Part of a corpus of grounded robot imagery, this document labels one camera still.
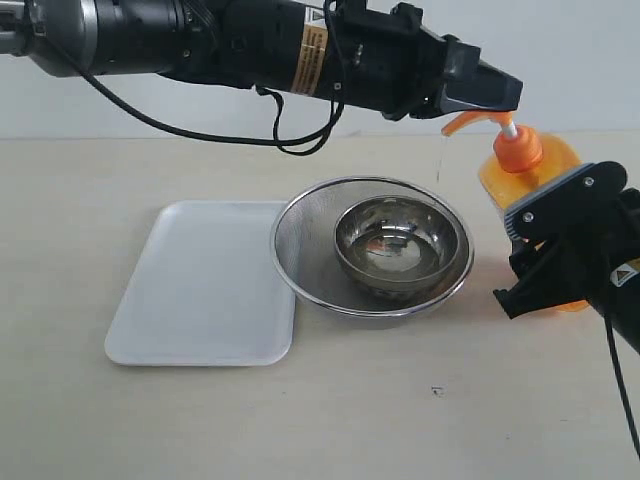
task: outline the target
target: bowl rim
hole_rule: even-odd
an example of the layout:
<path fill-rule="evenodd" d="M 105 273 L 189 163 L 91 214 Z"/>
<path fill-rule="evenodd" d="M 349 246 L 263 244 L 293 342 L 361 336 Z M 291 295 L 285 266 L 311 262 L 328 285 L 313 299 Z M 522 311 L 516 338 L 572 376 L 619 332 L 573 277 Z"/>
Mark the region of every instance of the bowl rim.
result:
<path fill-rule="evenodd" d="M 468 244 L 468 256 L 467 256 L 467 262 L 464 266 L 464 269 L 462 270 L 460 276 L 458 277 L 458 279 L 452 283 L 452 285 L 445 290 L 444 292 L 442 292 L 440 295 L 438 295 L 435 298 L 430 299 L 427 302 L 418 304 L 418 305 L 413 305 L 411 307 L 406 307 L 406 308 L 402 308 L 402 309 L 398 309 L 398 310 L 387 310 L 387 311 L 373 311 L 373 310 L 356 310 L 356 309 L 352 309 L 352 308 L 346 308 L 346 307 L 342 307 L 340 305 L 335 305 L 333 303 L 329 303 L 327 301 L 324 301 L 322 299 L 317 298 L 316 296 L 310 294 L 309 292 L 307 292 L 306 290 L 304 290 L 303 288 L 301 288 L 296 282 L 294 282 L 291 277 L 289 277 L 289 275 L 284 271 L 284 268 L 282 267 L 282 265 L 280 264 L 280 260 L 278 258 L 278 253 L 277 253 L 277 249 L 276 249 L 276 238 L 277 238 L 277 234 L 278 234 L 278 230 L 280 228 L 280 224 L 282 223 L 282 220 L 284 219 L 284 217 L 287 215 L 287 213 L 289 212 L 289 210 L 291 210 L 296 204 L 298 204 L 298 202 L 300 202 L 303 198 L 308 197 L 309 195 L 322 190 L 324 188 L 327 187 L 331 187 L 333 185 L 339 185 L 341 183 L 350 183 L 350 182 L 363 182 L 363 181 L 372 181 L 372 182 L 383 182 L 383 183 L 391 183 L 394 185 L 398 185 L 401 187 L 405 187 L 405 188 L 409 188 L 415 192 L 421 193 L 423 195 L 426 195 L 428 197 L 433 198 L 435 201 L 437 201 L 440 205 L 442 205 L 444 208 L 446 208 L 447 210 L 449 210 L 449 212 L 453 215 L 453 217 L 458 221 L 458 223 L 460 224 L 460 226 L 462 227 L 462 232 L 464 233 L 464 236 L 466 237 L 466 243 Z M 381 177 L 381 176 L 363 176 L 363 175 L 356 175 L 356 176 L 347 176 L 347 177 L 338 177 L 338 178 L 334 178 L 331 180 L 326 180 L 320 183 L 317 183 L 315 185 L 312 185 L 311 187 L 303 190 L 302 192 L 298 193 L 296 196 L 294 196 L 282 209 L 282 211 L 278 214 L 278 216 L 276 217 L 273 226 L 271 227 L 271 234 L 270 234 L 270 251 L 271 251 L 271 260 L 273 261 L 276 270 L 278 272 L 278 274 L 282 277 L 282 279 L 285 281 L 285 283 L 287 283 L 287 285 L 289 285 L 289 287 L 296 293 L 296 295 L 300 296 L 301 298 L 310 301 L 311 303 L 318 305 L 319 307 L 325 308 L 327 310 L 336 312 L 336 313 L 340 313 L 343 315 L 347 315 L 350 317 L 369 317 L 369 318 L 399 318 L 399 317 L 405 317 L 414 313 L 418 313 L 422 310 L 426 310 L 430 307 L 434 307 L 437 306 L 441 303 L 443 303 L 445 300 L 447 300 L 448 298 L 450 298 L 451 296 L 455 295 L 456 292 L 458 292 L 458 290 L 460 290 L 460 288 L 462 288 L 465 280 L 467 279 L 467 277 L 469 276 L 469 273 L 471 272 L 471 268 L 473 266 L 473 262 L 475 259 L 475 247 L 474 247 L 474 243 L 473 243 L 473 237 L 471 235 L 471 231 L 469 230 L 469 227 L 467 226 L 466 222 L 464 221 L 464 219 L 462 218 L 462 216 L 460 216 L 460 214 L 456 211 L 456 209 L 454 209 L 447 201 L 445 201 L 442 197 L 440 197 L 439 195 L 437 195 L 434 192 L 431 192 L 429 190 L 426 190 L 418 185 L 415 185 L 413 183 L 410 182 L 406 182 L 404 180 L 398 180 L 395 178 L 390 178 L 390 177 Z"/>
<path fill-rule="evenodd" d="M 339 245 L 338 242 L 338 228 L 340 227 L 340 224 L 344 221 L 344 219 L 347 217 L 347 215 L 349 215 L 351 212 L 353 212 L 356 208 L 360 207 L 361 205 L 367 203 L 367 202 L 371 202 L 374 200 L 383 200 L 383 199 L 391 199 L 391 198 L 395 198 L 395 199 L 401 199 L 401 200 L 408 200 L 410 202 L 415 202 L 418 203 L 422 206 L 428 205 L 427 202 L 418 200 L 417 198 L 413 198 L 413 197 L 407 197 L 405 195 L 378 195 L 376 197 L 370 197 L 370 198 L 366 198 L 364 200 L 361 200 L 357 203 L 355 203 L 354 205 L 351 205 L 342 215 L 340 215 L 340 217 L 338 218 L 338 220 L 336 221 L 335 226 L 333 227 L 333 248 L 335 250 L 335 252 L 340 256 L 341 260 L 343 262 L 345 262 L 349 268 L 355 270 L 356 272 L 358 272 L 359 274 L 361 274 L 364 277 L 367 278 L 371 278 L 372 280 L 380 280 L 380 277 L 375 277 L 373 275 L 371 275 L 368 272 L 365 272 L 364 270 L 362 270 L 360 267 L 358 267 L 357 265 L 355 265 L 353 262 L 351 262 L 346 255 L 344 254 L 344 252 L 342 251 L 342 248 Z M 415 285 L 417 283 L 423 283 L 429 279 L 432 279 L 438 275 L 442 275 L 443 272 L 446 272 L 449 267 L 451 267 L 456 260 L 456 256 L 458 255 L 458 253 L 460 252 L 460 232 L 459 229 L 456 228 L 457 226 L 455 225 L 455 222 L 457 221 L 457 219 L 455 217 L 453 218 L 449 218 L 451 217 L 451 212 L 446 211 L 446 208 L 443 208 L 445 211 L 441 211 L 440 208 L 441 205 L 436 204 L 434 206 L 428 205 L 430 207 L 433 208 L 433 210 L 436 210 L 440 215 L 442 215 L 447 222 L 449 222 L 449 225 L 451 226 L 451 228 L 453 228 L 453 232 L 455 234 L 456 237 L 456 248 L 453 251 L 453 254 L 451 255 L 451 258 L 449 258 L 449 261 L 447 263 L 444 264 L 444 266 L 440 267 L 437 271 L 430 273 L 429 275 L 424 275 L 420 278 L 416 278 L 415 280 L 390 280 L 390 279 L 382 279 L 385 282 L 388 283 L 393 283 L 395 285 Z"/>

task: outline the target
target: warning label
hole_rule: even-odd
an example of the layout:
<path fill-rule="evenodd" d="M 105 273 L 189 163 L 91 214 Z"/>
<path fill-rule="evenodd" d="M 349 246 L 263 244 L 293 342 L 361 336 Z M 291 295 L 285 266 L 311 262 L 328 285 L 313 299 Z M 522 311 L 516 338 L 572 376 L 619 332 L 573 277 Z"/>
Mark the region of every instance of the warning label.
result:
<path fill-rule="evenodd" d="M 629 260 L 611 272 L 611 283 L 621 287 L 640 273 L 640 258 Z"/>
<path fill-rule="evenodd" d="M 300 44 L 300 56 L 298 57 L 298 68 L 291 86 L 292 92 L 302 95 L 313 95 L 315 93 L 322 73 L 328 40 L 329 34 L 324 23 L 323 11 L 318 8 L 307 7 L 302 43 Z"/>

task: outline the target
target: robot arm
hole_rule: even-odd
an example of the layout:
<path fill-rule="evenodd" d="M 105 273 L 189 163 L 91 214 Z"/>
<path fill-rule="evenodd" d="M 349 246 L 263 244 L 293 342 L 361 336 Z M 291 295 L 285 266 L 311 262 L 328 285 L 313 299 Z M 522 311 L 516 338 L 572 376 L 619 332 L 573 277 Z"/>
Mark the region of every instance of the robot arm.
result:
<path fill-rule="evenodd" d="M 77 74 L 52 45 L 92 75 L 157 73 L 326 100 L 344 72 L 344 103 L 390 120 L 516 110 L 522 90 L 478 47 L 424 28 L 407 3 L 383 14 L 366 0 L 339 0 L 335 11 L 291 0 L 0 0 L 0 53 Z"/>

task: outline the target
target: white wall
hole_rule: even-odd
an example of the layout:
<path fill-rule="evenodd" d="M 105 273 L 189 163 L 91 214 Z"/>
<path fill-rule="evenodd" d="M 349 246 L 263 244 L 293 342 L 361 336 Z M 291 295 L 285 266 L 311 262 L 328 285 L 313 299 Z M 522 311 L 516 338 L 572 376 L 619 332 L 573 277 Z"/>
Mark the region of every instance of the white wall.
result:
<path fill-rule="evenodd" d="M 388 11 L 397 2 L 372 0 Z M 640 2 L 632 0 L 417 0 L 437 33 L 483 48 L 483 58 L 525 82 L 519 120 L 545 130 L 640 128 Z M 55 79 L 29 60 L 0 59 L 0 138 L 148 137 L 79 79 Z M 111 77 L 110 87 L 141 110 L 202 131 L 269 136 L 272 100 L 255 92 L 182 85 L 157 76 Z M 323 124 L 324 102 L 290 96 L 284 133 Z M 75 111 L 68 109 L 73 103 Z M 348 109 L 338 133 L 436 133 L 443 121 L 390 123 Z M 492 131 L 490 125 L 476 127 Z"/>

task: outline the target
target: orange soap dispenser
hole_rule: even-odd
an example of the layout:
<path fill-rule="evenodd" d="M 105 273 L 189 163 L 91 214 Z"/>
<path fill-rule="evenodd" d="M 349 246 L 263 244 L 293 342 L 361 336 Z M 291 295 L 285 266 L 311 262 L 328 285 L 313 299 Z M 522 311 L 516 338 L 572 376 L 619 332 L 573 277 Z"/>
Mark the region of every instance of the orange soap dispenser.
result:
<path fill-rule="evenodd" d="M 491 120 L 501 127 L 493 143 L 495 155 L 480 168 L 479 177 L 503 214 L 511 204 L 582 163 L 560 138 L 514 124 L 510 112 L 465 112 L 446 125 L 442 133 L 449 137 L 481 120 Z M 558 309 L 575 312 L 587 306 L 587 302 L 575 302 Z"/>

